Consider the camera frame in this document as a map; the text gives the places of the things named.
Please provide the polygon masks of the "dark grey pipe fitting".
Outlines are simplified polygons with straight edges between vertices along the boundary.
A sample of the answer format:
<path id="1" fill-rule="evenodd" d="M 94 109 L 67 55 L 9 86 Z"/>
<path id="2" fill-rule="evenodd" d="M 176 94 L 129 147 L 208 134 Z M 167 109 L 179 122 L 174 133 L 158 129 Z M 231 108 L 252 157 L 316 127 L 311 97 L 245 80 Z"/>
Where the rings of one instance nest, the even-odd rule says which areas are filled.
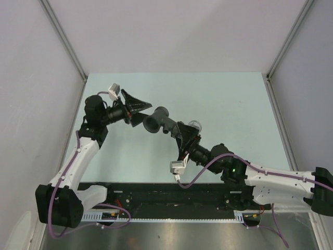
<path id="1" fill-rule="evenodd" d="M 170 133 L 171 137 L 177 138 L 180 131 L 177 122 L 169 117 L 169 111 L 159 106 L 155 111 L 143 119 L 144 128 L 150 133 L 158 133 L 162 128 L 164 134 Z"/>

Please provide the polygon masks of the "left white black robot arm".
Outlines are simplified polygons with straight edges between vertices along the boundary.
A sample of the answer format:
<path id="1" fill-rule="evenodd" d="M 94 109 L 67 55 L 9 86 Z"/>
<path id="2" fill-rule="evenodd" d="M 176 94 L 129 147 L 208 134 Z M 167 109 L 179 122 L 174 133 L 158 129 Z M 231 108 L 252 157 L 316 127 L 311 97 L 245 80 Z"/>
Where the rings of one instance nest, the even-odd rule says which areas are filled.
<path id="1" fill-rule="evenodd" d="M 143 122 L 142 112 L 152 105 L 131 96 L 117 85 L 105 93 L 112 100 L 112 106 L 108 106 L 100 94 L 86 98 L 83 122 L 75 133 L 76 145 L 70 158 L 49 184 L 40 184 L 35 191 L 41 223 L 76 228 L 88 210 L 98 204 L 109 208 L 115 202 L 115 195 L 105 186 L 94 184 L 80 191 L 80 181 L 107 137 L 107 126 L 124 121 L 135 127 Z"/>

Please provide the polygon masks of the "clear plastic threaded connector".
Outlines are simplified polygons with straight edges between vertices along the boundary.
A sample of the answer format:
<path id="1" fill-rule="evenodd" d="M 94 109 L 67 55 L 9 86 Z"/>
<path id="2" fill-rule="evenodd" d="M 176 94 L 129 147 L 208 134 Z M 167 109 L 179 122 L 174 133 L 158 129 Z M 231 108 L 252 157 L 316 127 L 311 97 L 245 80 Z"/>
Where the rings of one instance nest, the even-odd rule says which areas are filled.
<path id="1" fill-rule="evenodd" d="M 202 125 L 199 121 L 197 120 L 192 120 L 188 123 L 189 126 L 196 128 L 197 130 L 199 130 L 199 132 L 201 132 L 202 130 Z"/>

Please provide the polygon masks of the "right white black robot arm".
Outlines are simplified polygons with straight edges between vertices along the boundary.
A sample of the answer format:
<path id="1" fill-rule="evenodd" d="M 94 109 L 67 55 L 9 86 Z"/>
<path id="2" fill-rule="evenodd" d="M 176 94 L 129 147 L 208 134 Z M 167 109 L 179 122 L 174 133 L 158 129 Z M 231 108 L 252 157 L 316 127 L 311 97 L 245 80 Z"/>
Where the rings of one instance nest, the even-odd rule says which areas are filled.
<path id="1" fill-rule="evenodd" d="M 280 171 L 251 163 L 231 152 L 223 143 L 211 149 L 200 145 L 198 127 L 177 122 L 171 129 L 176 140 L 178 159 L 170 172 L 183 189 L 191 188 L 205 171 L 220 174 L 224 185 L 236 194 L 223 198 L 234 210 L 257 206 L 286 205 L 309 208 L 332 216 L 332 174 L 325 168 L 315 171 Z"/>

